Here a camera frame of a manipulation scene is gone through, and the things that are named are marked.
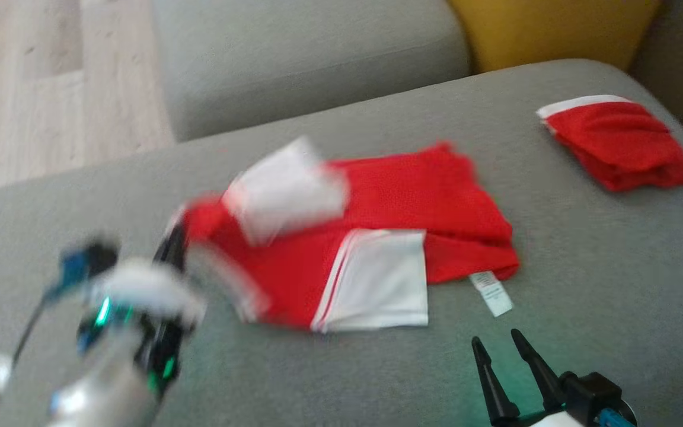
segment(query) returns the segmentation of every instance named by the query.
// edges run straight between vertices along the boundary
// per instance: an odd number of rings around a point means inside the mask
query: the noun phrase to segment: gray sofa
[[[223,133],[103,167],[0,190],[0,351],[11,352],[61,248],[95,230],[151,255],[177,206],[220,192],[298,135],[328,158],[415,151],[450,140],[515,230],[515,308],[493,318],[467,281],[429,289],[430,324],[313,335],[242,324],[214,283],[203,327],[155,425],[487,425],[471,337],[479,335],[521,411],[541,398],[518,357],[519,327],[553,370],[600,371],[640,425],[683,425],[683,187],[612,194],[534,111],[580,95],[643,103],[683,146],[683,127],[621,71],[558,60]],[[79,312],[39,322],[2,396],[0,427],[40,425],[49,396],[81,370]]]
[[[446,0],[152,3],[179,141],[468,75]]]

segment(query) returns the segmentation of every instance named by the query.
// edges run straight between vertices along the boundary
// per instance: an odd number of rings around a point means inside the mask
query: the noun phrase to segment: robotic hand
[[[79,352],[88,352],[108,328],[123,330],[92,370],[54,393],[49,427],[151,425],[178,377],[181,344],[206,310],[183,270],[184,230],[176,226],[152,262],[128,260],[92,281],[95,309],[79,326]]]
[[[121,326],[123,330],[91,371],[53,395],[48,427],[152,424],[165,392],[178,376],[181,344],[206,310],[204,300],[184,283],[184,236],[182,227],[174,227],[152,262],[128,260],[108,267],[117,256],[106,256],[106,262],[94,263],[104,264],[106,272],[90,281],[95,310],[79,326],[79,352],[88,352],[108,328]],[[78,283],[81,278],[76,275],[65,283]],[[68,286],[56,287],[45,300],[58,299],[64,289]],[[493,427],[637,425],[634,413],[621,400],[620,387],[612,381],[597,372],[583,377],[566,372],[558,377],[519,330],[512,330],[512,338],[534,374],[544,410],[521,416],[499,384],[481,340],[474,337],[474,356]]]
[[[634,413],[621,400],[621,387],[597,372],[578,377],[568,371],[558,377],[520,330],[513,329],[510,334],[521,358],[531,368],[544,410],[521,416],[491,369],[491,359],[481,340],[474,337],[471,344],[493,427],[636,427]]]

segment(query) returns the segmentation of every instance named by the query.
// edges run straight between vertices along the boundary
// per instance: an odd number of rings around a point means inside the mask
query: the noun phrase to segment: white cloth
[[[344,215],[349,185],[326,167],[307,137],[257,162],[228,187],[223,202],[252,246]]]
[[[422,230],[353,230],[312,319],[317,332],[429,324]]]

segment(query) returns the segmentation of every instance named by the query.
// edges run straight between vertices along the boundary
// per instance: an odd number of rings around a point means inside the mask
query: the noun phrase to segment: laminate flooring
[[[0,0],[0,187],[173,145],[149,0]]]

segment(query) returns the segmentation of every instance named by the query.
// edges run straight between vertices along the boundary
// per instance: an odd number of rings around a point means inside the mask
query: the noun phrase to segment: blue connector
[[[602,410],[599,413],[600,427],[634,427],[634,424],[626,421],[622,416],[611,409]]]
[[[60,279],[44,292],[43,302],[53,304],[83,283],[89,276],[89,257],[85,250],[66,254],[60,261]]]

